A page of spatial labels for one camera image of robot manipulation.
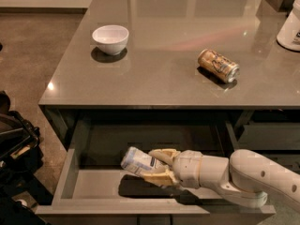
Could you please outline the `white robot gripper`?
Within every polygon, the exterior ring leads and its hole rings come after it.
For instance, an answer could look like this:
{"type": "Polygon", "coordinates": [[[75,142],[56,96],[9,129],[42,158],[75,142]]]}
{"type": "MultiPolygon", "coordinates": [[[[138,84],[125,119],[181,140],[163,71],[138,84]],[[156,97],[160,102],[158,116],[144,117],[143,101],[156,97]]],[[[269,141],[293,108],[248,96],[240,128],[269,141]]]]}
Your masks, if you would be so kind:
{"type": "Polygon", "coordinates": [[[146,182],[165,187],[178,184],[183,188],[200,187],[201,152],[187,150],[180,153],[176,149],[167,148],[151,150],[149,155],[172,166],[172,171],[166,169],[164,172],[144,172],[142,178],[146,182]]]}

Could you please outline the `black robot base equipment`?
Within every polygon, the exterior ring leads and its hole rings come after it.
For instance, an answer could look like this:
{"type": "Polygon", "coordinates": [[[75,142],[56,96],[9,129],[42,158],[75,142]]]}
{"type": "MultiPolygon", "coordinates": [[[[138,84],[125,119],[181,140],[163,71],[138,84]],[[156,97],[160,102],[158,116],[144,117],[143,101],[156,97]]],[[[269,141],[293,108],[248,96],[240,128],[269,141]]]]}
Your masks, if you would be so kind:
{"type": "Polygon", "coordinates": [[[41,165],[39,127],[10,109],[10,98],[0,92],[1,168],[0,225],[52,225],[36,215],[25,200],[14,201],[18,183],[39,204],[50,204],[53,195],[36,179],[34,171],[41,165]]]}

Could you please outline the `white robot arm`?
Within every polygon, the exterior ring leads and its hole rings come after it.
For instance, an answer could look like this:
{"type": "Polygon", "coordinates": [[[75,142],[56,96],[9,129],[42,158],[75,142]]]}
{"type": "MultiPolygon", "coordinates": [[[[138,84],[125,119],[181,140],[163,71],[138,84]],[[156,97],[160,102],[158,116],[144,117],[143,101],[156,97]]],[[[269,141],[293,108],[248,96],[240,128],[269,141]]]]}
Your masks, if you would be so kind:
{"type": "Polygon", "coordinates": [[[300,175],[247,149],[230,157],[198,151],[156,149],[149,152],[164,165],[142,178],[157,186],[209,188],[223,199],[248,208],[265,205],[269,196],[300,212],[300,175]]]}

